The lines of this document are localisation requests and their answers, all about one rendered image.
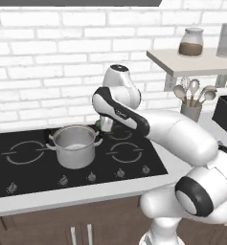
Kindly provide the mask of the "black hob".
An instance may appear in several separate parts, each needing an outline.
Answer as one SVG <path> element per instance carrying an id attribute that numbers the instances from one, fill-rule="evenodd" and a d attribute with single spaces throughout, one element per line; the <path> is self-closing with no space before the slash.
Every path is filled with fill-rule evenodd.
<path id="1" fill-rule="evenodd" d="M 0 134 L 0 197 L 168 173 L 152 143 L 124 126 L 116 125 L 101 137 L 94 161 L 82 169 L 62 167 L 56 153 L 45 145 L 45 133 L 46 129 Z M 149 174 L 142 172 L 143 166 L 149 167 Z M 117 176 L 119 168 L 125 172 L 124 178 Z M 87 179 L 90 172 L 96 175 L 95 182 Z M 68 179 L 64 187 L 58 183 L 63 175 Z M 14 193 L 8 193 L 11 183 L 17 185 Z"/>

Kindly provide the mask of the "glass jar with brown contents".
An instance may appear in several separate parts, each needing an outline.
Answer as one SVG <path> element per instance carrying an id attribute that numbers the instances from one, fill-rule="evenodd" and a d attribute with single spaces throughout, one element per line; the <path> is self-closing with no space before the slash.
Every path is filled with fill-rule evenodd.
<path id="1" fill-rule="evenodd" d="M 180 41 L 178 54 L 200 56 L 203 52 L 203 29 L 187 28 Z"/>

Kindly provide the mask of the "black box appliance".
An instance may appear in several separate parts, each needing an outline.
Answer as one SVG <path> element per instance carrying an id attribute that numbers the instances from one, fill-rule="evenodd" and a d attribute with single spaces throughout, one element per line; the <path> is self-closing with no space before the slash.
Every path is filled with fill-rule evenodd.
<path id="1" fill-rule="evenodd" d="M 227 132 L 227 96 L 220 96 L 212 120 Z"/>

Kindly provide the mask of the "grey range hood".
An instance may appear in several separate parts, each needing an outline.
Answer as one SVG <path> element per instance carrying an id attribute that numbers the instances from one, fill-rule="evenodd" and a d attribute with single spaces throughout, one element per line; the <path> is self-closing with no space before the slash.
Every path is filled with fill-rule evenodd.
<path id="1" fill-rule="evenodd" d="M 0 7 L 159 7 L 162 0 L 0 0 Z"/>

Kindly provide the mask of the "tall grey canister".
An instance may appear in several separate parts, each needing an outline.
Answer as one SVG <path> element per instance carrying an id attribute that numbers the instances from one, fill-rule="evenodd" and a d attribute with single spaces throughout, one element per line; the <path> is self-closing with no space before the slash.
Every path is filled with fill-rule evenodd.
<path id="1" fill-rule="evenodd" d="M 227 57 L 227 23 L 223 23 L 221 26 L 216 55 Z"/>

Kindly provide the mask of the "grey utensil holder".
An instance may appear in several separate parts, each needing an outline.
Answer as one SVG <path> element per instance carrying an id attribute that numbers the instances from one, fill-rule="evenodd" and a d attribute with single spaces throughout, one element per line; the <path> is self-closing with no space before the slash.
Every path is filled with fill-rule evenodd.
<path id="1" fill-rule="evenodd" d="M 198 122 L 202 106 L 198 104 L 196 107 L 189 106 L 188 104 L 182 104 L 180 113 L 190 118 L 191 120 Z"/>

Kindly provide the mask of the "silver steel pot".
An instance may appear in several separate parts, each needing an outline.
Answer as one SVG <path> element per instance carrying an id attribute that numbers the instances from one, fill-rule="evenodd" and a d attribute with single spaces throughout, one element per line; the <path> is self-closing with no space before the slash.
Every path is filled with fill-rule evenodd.
<path id="1" fill-rule="evenodd" d="M 96 141 L 98 129 L 83 124 L 72 124 L 52 132 L 46 130 L 45 144 L 57 154 L 58 162 L 65 168 L 81 169 L 89 166 L 95 159 L 95 147 L 102 143 Z"/>

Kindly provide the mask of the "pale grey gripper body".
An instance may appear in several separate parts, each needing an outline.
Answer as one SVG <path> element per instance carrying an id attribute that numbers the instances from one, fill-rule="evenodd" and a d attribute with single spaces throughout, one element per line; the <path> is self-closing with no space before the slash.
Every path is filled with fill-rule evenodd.
<path id="1" fill-rule="evenodd" d="M 110 132 L 114 122 L 106 116 L 100 116 L 100 121 L 101 121 L 101 131 Z"/>

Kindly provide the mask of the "pale wall shelf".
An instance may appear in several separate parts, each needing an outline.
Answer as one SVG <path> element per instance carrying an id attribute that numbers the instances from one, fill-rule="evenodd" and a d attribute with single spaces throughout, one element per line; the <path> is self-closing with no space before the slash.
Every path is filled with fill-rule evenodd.
<path id="1" fill-rule="evenodd" d="M 165 92 L 182 77 L 217 75 L 216 87 L 227 87 L 227 57 L 216 56 L 214 48 L 205 49 L 199 57 L 181 56 L 176 50 L 147 51 L 147 57 L 166 72 Z"/>

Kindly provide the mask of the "metal whisk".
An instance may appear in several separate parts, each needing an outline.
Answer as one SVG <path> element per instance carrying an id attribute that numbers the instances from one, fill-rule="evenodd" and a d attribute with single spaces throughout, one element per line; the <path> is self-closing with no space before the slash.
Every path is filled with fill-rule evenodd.
<path id="1" fill-rule="evenodd" d="M 188 90 L 188 89 L 189 89 L 189 87 L 190 87 L 190 82 L 191 82 L 191 80 L 190 80 L 189 77 L 182 77 L 182 78 L 181 78 L 181 85 L 183 86 L 183 88 L 184 88 L 185 90 Z"/>

